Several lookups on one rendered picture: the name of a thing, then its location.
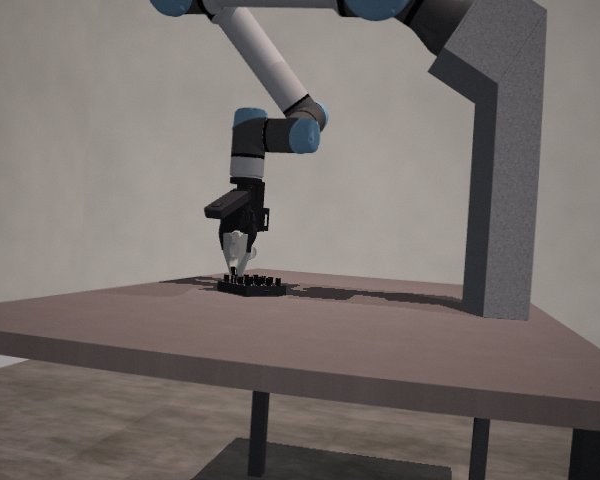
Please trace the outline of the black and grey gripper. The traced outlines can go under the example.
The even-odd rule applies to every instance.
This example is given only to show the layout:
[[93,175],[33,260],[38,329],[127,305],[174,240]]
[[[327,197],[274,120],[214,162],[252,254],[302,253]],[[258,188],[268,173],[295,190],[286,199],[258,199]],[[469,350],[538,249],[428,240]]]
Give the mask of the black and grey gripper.
[[[262,185],[261,182],[262,179],[258,178],[230,177],[231,184],[237,184],[237,189],[249,189],[252,196],[249,202],[224,219],[220,219],[221,248],[231,276],[235,274],[234,260],[238,258],[237,279],[242,276],[248,260],[256,256],[256,249],[252,244],[256,239],[257,232],[268,231],[270,208],[264,208],[265,182],[262,182]],[[265,214],[267,214],[267,226],[264,226]],[[238,232],[234,232],[235,230],[244,234],[239,237]]]

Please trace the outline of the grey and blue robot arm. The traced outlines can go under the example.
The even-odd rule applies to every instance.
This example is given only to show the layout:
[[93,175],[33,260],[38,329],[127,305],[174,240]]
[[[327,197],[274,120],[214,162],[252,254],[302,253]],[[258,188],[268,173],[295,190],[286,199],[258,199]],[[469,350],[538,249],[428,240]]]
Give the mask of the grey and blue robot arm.
[[[268,118],[265,110],[249,107],[235,112],[230,175],[258,179],[264,177],[265,152],[314,153],[328,122],[328,112],[323,104],[313,101],[247,7],[333,9],[339,16],[369,21],[394,17],[438,56],[474,1],[150,0],[166,16],[215,14],[206,16],[221,27],[285,115]],[[234,188],[206,206],[205,217],[224,219],[251,199],[249,189]]]

